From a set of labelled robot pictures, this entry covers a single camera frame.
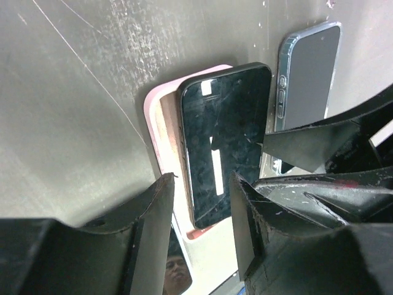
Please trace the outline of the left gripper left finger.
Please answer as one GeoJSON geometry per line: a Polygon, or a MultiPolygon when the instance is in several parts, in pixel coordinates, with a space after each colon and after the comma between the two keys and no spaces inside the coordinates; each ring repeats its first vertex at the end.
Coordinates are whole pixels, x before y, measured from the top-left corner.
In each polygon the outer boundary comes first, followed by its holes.
{"type": "Polygon", "coordinates": [[[175,176],[84,224],[1,219],[2,294],[160,294],[175,176]]]}

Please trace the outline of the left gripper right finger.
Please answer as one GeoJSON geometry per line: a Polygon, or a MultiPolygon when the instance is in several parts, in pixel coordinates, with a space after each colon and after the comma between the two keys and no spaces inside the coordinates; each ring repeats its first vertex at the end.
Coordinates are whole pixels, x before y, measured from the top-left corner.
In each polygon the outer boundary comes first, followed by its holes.
{"type": "Polygon", "coordinates": [[[322,227],[253,184],[230,177],[238,271],[248,294],[392,293],[392,222],[322,227]]]}

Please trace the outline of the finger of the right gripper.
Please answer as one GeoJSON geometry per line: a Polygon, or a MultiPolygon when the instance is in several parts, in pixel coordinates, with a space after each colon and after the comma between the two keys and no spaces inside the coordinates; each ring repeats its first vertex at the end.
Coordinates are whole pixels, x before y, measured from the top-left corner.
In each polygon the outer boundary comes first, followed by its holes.
{"type": "Polygon", "coordinates": [[[322,227],[392,222],[392,168],[260,179],[268,200],[322,227]]]}
{"type": "Polygon", "coordinates": [[[352,173],[383,166],[373,136],[391,118],[320,121],[317,125],[265,135],[263,152],[316,174],[352,173]]]}

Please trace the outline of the teal phone black screen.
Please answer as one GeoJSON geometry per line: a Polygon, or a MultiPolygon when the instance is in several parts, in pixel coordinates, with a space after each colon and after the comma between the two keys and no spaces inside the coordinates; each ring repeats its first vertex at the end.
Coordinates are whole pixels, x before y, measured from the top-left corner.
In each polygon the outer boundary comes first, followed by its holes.
{"type": "Polygon", "coordinates": [[[295,43],[290,55],[285,130],[325,117],[340,33],[340,27],[333,25],[295,43]]]}

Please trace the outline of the black phone case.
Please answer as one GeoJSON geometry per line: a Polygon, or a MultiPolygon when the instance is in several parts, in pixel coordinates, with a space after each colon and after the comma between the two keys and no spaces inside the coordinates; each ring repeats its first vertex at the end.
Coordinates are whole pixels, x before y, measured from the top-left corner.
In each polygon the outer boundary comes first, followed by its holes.
{"type": "Polygon", "coordinates": [[[259,178],[271,79],[269,66],[254,62],[188,78],[176,92],[197,229],[230,217],[231,173],[259,178]]]}

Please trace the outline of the pink phone case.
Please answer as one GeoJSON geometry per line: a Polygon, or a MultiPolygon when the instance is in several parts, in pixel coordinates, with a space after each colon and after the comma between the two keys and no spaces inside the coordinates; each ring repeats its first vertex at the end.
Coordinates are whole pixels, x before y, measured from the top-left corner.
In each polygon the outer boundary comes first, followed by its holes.
{"type": "Polygon", "coordinates": [[[175,175],[173,227],[177,230],[178,236],[187,242],[200,237],[204,230],[196,229],[193,224],[193,209],[182,142],[181,111],[176,92],[178,87],[191,77],[229,68],[230,65],[217,65],[158,85],[147,94],[144,102],[144,116],[160,172],[175,175]]]}

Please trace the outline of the light blue phone case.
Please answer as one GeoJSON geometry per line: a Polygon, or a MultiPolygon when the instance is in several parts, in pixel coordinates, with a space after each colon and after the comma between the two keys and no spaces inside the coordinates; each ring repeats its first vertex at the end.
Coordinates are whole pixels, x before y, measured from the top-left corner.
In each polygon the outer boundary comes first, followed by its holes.
{"type": "Polygon", "coordinates": [[[190,269],[181,249],[175,228],[171,224],[162,294],[184,294],[191,285],[192,276],[190,269]]]}

